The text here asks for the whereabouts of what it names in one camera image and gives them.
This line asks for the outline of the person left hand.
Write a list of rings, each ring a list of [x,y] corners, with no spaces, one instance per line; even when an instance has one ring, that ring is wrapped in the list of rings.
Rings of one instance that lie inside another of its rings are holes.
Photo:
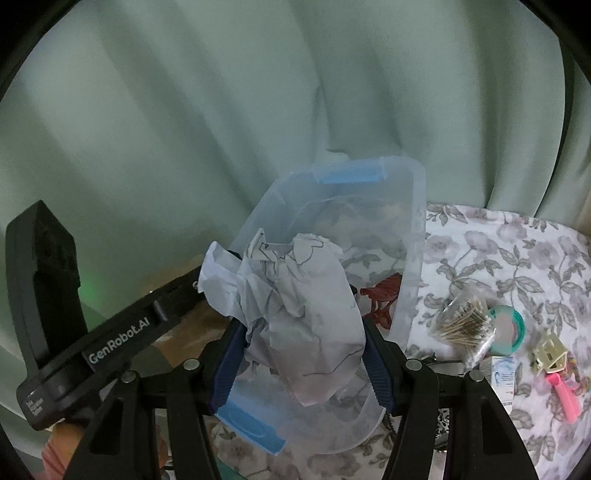
[[[79,425],[61,422],[53,427],[50,438],[42,450],[44,479],[63,479],[83,435],[84,429]]]

